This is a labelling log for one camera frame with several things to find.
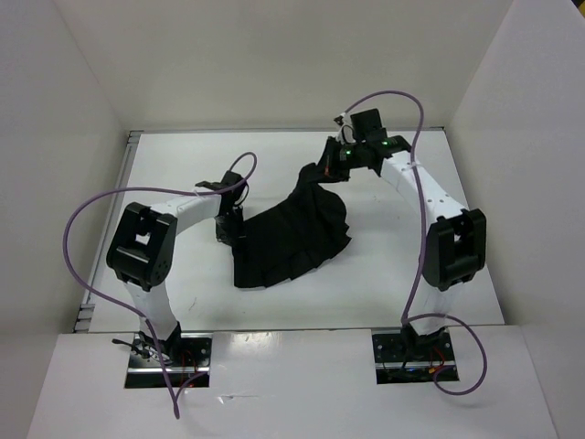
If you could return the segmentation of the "black pleated skirt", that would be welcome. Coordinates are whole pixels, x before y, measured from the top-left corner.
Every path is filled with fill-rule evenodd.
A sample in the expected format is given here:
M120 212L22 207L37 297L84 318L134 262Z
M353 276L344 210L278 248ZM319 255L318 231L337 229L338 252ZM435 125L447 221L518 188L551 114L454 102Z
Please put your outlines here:
M346 205L322 182L324 170L308 164L285 200L243 221L232 246L236 287L268 288L294 280L349 244Z

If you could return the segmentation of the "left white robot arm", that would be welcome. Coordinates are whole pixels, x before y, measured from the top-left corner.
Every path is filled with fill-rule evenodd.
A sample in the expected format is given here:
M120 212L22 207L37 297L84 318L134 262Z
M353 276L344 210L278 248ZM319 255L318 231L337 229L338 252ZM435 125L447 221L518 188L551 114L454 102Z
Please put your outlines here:
M161 365L180 360L182 329L169 302L165 278L171 271L177 236L203 220L216 222L216 239L230 247L242 234L242 194L248 184L228 170L219 182L203 181L198 187L209 195L193 193L146 206L126 206L106 255L133 299L140 318L141 350Z

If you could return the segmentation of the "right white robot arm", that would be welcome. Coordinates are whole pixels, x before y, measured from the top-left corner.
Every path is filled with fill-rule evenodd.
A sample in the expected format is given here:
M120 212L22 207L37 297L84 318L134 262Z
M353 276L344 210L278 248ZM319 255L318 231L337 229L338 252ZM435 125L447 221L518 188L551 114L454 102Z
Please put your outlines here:
M400 318L400 347L422 359L446 326L452 304L485 265L486 217L451 197L416 157L402 136L391 136L378 110L340 115L341 133L326 141L318 174L326 183L347 181L354 169L367 168L390 184L420 215L421 254L415 291Z

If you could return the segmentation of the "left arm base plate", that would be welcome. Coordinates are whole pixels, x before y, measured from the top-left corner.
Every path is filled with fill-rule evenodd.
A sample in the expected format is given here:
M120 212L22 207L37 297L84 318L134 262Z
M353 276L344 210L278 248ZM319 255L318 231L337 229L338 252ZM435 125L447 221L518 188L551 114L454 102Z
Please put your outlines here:
M206 388L209 385L211 352L210 333L184 333L177 357L170 359L164 354L165 369L173 388L178 390L185 382L188 388ZM140 335L134 333L124 388L164 387L165 379L155 349L147 347Z

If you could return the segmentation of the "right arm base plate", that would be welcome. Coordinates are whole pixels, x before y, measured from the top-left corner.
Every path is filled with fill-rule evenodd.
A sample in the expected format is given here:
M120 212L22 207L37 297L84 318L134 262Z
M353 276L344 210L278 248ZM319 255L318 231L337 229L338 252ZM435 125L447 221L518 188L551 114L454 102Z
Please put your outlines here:
M432 341L407 348L398 330L371 336L377 384L407 384L459 380L450 334L443 331Z

